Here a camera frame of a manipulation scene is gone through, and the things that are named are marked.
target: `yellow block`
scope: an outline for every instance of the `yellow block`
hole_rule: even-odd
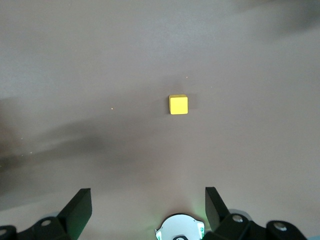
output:
[[[170,95],[169,108],[172,115],[188,113],[188,97],[184,94]]]

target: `gray surface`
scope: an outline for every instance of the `gray surface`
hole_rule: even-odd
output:
[[[80,239],[155,239],[215,186],[319,235],[319,3],[2,0],[0,225],[91,187]]]

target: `cube front face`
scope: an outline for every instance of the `cube front face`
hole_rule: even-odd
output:
[[[188,113],[188,97],[184,94],[170,95],[169,108],[172,115]]]

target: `silver bolt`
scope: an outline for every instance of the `silver bolt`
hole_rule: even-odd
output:
[[[7,229],[0,230],[0,236],[5,235],[7,233]]]
[[[287,227],[281,222],[275,222],[274,227],[280,231],[287,231]]]
[[[237,223],[242,223],[244,221],[239,215],[233,215],[232,219]]]
[[[41,223],[41,226],[44,227],[44,226],[48,226],[49,224],[51,223],[51,220],[45,220]]]

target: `white device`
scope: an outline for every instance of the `white device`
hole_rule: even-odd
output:
[[[159,230],[157,240],[201,240],[205,235],[205,224],[186,214],[168,217]]]

